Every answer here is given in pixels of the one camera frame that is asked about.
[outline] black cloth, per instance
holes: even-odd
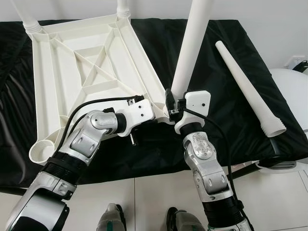
[[[44,21],[41,25],[59,23]],[[134,28],[163,86],[170,88],[187,20],[132,19]],[[287,127],[275,137],[275,153],[260,123],[216,50],[222,40],[273,113]],[[20,22],[0,23],[0,185],[26,187],[40,166],[28,158],[36,141],[31,40]],[[236,20],[210,21],[189,90],[211,93],[209,118],[227,134],[232,164],[249,160],[297,160],[308,156],[308,141],[275,85],[245,30]],[[225,166],[228,157],[219,132],[205,131]],[[167,124],[146,124],[136,130],[139,146],[129,137],[103,141],[79,183],[95,183],[171,173],[188,169],[182,139]]]

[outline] wall outlet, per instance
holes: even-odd
[[[306,60],[305,55],[293,55],[284,65],[284,68],[292,70],[294,67],[296,67],[298,64],[300,64],[302,61]]]

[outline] tapered white tube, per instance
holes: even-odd
[[[39,25],[38,21],[26,10],[26,3],[24,0],[11,0],[11,3],[23,21],[26,33],[40,33],[42,31],[42,27]]]
[[[187,91],[214,0],[193,0],[171,91],[175,100]]]
[[[236,83],[258,117],[265,135],[267,137],[274,137],[285,132],[286,128],[282,121],[269,109],[222,41],[218,41],[215,45]]]
[[[130,20],[130,11],[127,0],[117,0],[116,15],[119,19],[128,18]]]

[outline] white wall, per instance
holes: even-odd
[[[22,0],[36,19],[78,19],[116,12],[116,0]],[[187,18],[191,0],[129,0],[132,18]],[[307,0],[216,0],[212,19],[238,19],[268,68],[308,54]],[[0,21],[19,20],[9,0]]]

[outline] white floor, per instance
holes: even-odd
[[[239,199],[256,231],[308,231],[308,176],[298,172],[255,172],[235,180]],[[0,230],[20,197],[0,193]],[[191,172],[82,185],[68,202],[64,231],[96,230],[109,202],[121,204],[128,231],[165,231],[171,206],[195,214],[207,225]]]

